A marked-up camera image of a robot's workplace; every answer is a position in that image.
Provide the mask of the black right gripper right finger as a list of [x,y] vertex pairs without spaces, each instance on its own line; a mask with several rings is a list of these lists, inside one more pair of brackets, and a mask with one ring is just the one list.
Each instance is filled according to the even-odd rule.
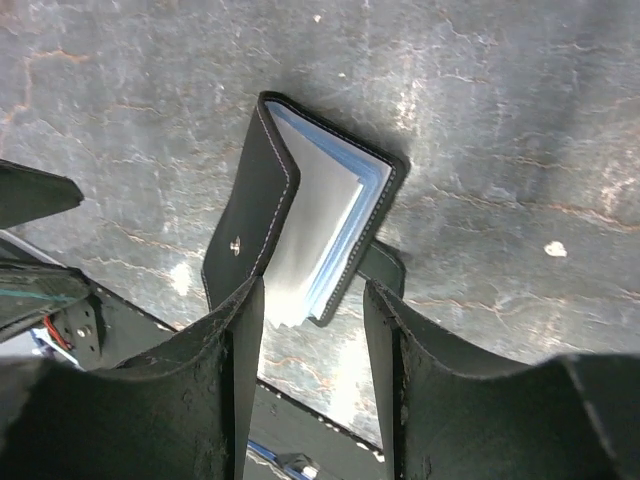
[[376,281],[363,296],[391,479],[635,479],[639,358],[527,365],[422,316]]

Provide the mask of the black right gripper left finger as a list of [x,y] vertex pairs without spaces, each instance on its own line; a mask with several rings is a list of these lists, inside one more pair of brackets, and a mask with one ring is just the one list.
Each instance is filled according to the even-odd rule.
[[1,364],[5,479],[239,479],[264,318],[247,280],[213,312],[118,367]]

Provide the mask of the black leather card holder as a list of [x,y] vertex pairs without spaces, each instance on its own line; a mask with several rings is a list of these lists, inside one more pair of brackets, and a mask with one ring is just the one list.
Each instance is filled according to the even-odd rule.
[[409,169],[284,94],[260,93],[201,270],[209,308],[255,276],[275,326],[327,326],[355,277],[402,295],[405,266],[376,234]]

